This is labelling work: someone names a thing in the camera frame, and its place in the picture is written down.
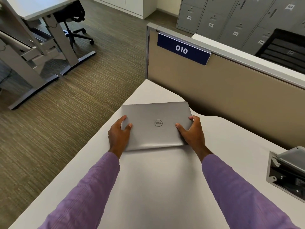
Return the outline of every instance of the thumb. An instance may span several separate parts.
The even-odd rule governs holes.
[[[186,132],[186,130],[184,129],[184,127],[181,125],[181,124],[175,124],[175,126],[177,127],[177,129],[179,130],[179,132],[181,133],[181,134],[183,134],[183,133],[185,133]]]
[[[132,123],[128,124],[125,129],[124,132],[127,132],[128,134],[130,134],[130,130],[132,129]]]

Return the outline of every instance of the silver laptop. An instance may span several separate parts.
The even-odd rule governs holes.
[[[186,130],[193,123],[187,102],[123,105],[123,115],[127,115],[127,119],[122,129],[133,124],[126,151],[184,145],[186,142],[175,123]]]

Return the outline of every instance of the purple sleeve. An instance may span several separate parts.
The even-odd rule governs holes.
[[[231,229],[299,229],[216,155],[203,159],[202,172]]]
[[[119,171],[116,155],[105,153],[39,228],[97,228]]]

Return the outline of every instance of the left hand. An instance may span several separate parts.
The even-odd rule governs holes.
[[[121,129],[121,123],[127,118],[127,116],[122,116],[118,119],[114,125],[111,126],[108,131],[108,139],[110,144],[109,152],[114,153],[119,159],[125,150],[130,136],[130,130],[132,124],[128,124],[124,130]]]

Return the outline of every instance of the text 010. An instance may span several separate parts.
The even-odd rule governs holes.
[[[176,46],[176,50],[177,51],[181,51],[184,54],[186,54],[188,52],[188,50],[186,48],[183,49],[183,47],[180,47],[179,45]]]

